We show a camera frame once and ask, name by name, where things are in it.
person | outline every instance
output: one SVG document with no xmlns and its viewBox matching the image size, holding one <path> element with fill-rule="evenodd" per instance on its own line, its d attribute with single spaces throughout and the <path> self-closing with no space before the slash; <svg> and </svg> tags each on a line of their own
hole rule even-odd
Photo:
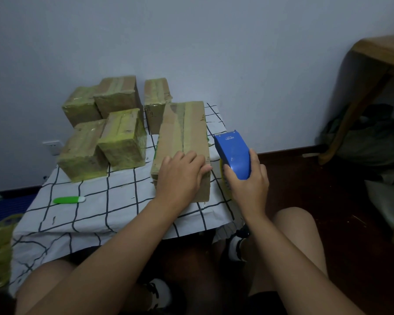
<svg viewBox="0 0 394 315">
<path fill-rule="evenodd" d="M 232 236 L 225 248 L 231 260 L 255 265 L 244 314 L 362 314 L 327 278 L 315 221 L 300 208 L 265 215 L 266 167 L 251 149 L 251 175 L 239 180 L 225 166 L 233 199 L 252 235 Z M 172 295 L 162 280 L 136 284 L 168 228 L 192 201 L 201 178 L 211 170 L 195 152 L 166 157 L 156 196 L 112 239 L 78 267 L 55 260 L 34 270 L 18 290 L 16 315 L 117 314 L 161 308 Z"/>
</svg>

hand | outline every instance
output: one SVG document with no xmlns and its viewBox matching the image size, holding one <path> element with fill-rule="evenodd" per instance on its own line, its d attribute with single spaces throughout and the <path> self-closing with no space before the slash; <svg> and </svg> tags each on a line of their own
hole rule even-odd
<svg viewBox="0 0 394 315">
<path fill-rule="evenodd" d="M 159 169 L 155 200 L 180 214 L 194 199 L 202 176 L 211 169 L 205 157 L 194 151 L 178 151 L 173 158 L 165 157 Z"/>
<path fill-rule="evenodd" d="M 260 164 L 257 153 L 250 149 L 251 175 L 247 180 L 239 180 L 227 164 L 223 166 L 226 179 L 232 190 L 232 197 L 241 209 L 244 219 L 265 217 L 268 192 L 266 166 Z"/>
</svg>

wooden table leg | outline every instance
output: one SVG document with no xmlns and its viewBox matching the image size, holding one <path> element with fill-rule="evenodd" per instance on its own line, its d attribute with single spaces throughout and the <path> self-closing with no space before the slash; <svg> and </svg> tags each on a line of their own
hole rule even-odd
<svg viewBox="0 0 394 315">
<path fill-rule="evenodd" d="M 373 72 L 370 70 L 365 70 L 364 73 L 367 73 L 367 75 L 365 75 L 367 81 L 362 84 L 361 87 L 363 87 L 363 89 L 347 109 L 346 114 L 341 121 L 340 127 L 334 136 L 334 140 L 330 144 L 328 150 L 318 156 L 318 162 L 320 165 L 326 164 L 332 159 L 332 157 L 334 157 L 350 127 L 352 127 L 355 121 L 359 119 L 366 107 L 368 107 L 368 105 L 370 105 L 374 99 L 382 93 L 384 87 L 392 77 L 388 71 L 388 65 L 379 65 L 378 68 L 374 67 Z"/>
</svg>

forearm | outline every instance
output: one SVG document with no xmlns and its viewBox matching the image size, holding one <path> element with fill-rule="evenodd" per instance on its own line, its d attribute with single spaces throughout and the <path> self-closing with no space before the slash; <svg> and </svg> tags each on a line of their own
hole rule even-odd
<svg viewBox="0 0 394 315">
<path fill-rule="evenodd" d="M 175 220 L 151 201 L 143 211 L 60 282 L 28 314 L 117 314 Z"/>
<path fill-rule="evenodd" d="M 246 220 L 290 314 L 362 314 L 267 217 Z"/>
</svg>

wall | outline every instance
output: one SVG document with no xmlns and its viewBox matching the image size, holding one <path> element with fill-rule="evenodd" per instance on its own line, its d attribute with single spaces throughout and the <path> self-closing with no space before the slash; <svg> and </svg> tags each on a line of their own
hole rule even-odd
<svg viewBox="0 0 394 315">
<path fill-rule="evenodd" d="M 258 152 L 313 145 L 351 45 L 390 33 L 394 0 L 0 0 L 0 190 L 42 183 L 60 106 L 106 76 L 166 77 Z"/>
</svg>

